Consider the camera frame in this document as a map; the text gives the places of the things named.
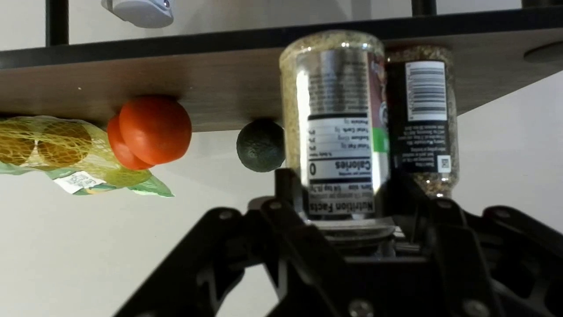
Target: barcode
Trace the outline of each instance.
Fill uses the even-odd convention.
[[[443,62],[406,63],[407,121],[444,121],[446,91]]]
[[[443,174],[451,172],[451,157],[450,155],[437,155],[436,164],[437,164],[437,172],[443,172]]]

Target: tomato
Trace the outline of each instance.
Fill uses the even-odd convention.
[[[114,116],[107,123],[107,139],[108,139],[108,146],[110,146],[112,153],[115,155],[115,158],[119,160],[121,165],[124,165],[128,169],[149,169],[149,167],[152,167],[151,164],[145,164],[145,162],[138,160],[128,150],[128,146],[122,143],[121,128],[119,128],[119,116]]]
[[[182,157],[191,139],[188,113],[166,97],[138,97],[119,113],[121,136],[128,150],[147,164]]]

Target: spice jar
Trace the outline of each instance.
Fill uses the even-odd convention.
[[[390,160],[430,197],[448,197],[457,181],[457,118],[451,55],[413,46],[386,56]]]
[[[321,32],[279,56],[286,165],[304,188],[311,220],[381,213],[388,178],[383,46],[360,32]]]

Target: dark green ball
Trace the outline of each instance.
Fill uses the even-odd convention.
[[[235,139],[242,165],[256,172],[277,169],[284,160],[283,128],[272,120],[254,120]]]

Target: bottle label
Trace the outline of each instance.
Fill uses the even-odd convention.
[[[407,62],[386,69],[393,165],[409,172],[451,172],[444,63]]]
[[[386,162],[388,143],[378,60],[365,51],[321,51],[297,63],[297,99],[309,109],[300,125],[307,134],[300,150],[307,213],[374,213],[374,190],[388,176],[379,164]]]

